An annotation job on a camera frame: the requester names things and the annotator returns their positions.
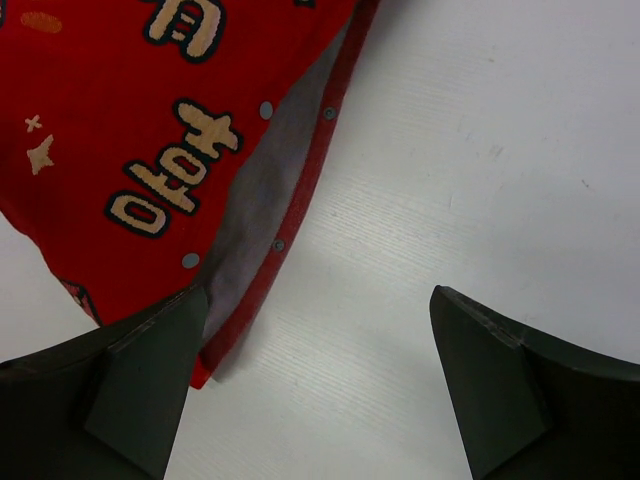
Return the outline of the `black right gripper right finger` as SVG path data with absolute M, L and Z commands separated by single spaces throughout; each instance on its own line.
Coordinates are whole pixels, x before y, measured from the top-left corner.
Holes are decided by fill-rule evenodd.
M 445 286 L 432 331 L 475 479 L 636 479 L 639 367 Z

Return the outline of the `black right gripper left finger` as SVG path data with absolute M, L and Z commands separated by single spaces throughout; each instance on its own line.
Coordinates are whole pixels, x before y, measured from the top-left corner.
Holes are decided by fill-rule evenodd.
M 2 363 L 2 478 L 163 478 L 207 312 L 192 287 Z

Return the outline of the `red printed pillowcase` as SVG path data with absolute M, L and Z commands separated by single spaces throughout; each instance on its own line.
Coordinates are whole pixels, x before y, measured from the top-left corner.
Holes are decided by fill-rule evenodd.
M 106 326 L 187 286 L 201 388 L 295 239 L 374 1 L 5 1 L 1 211 Z

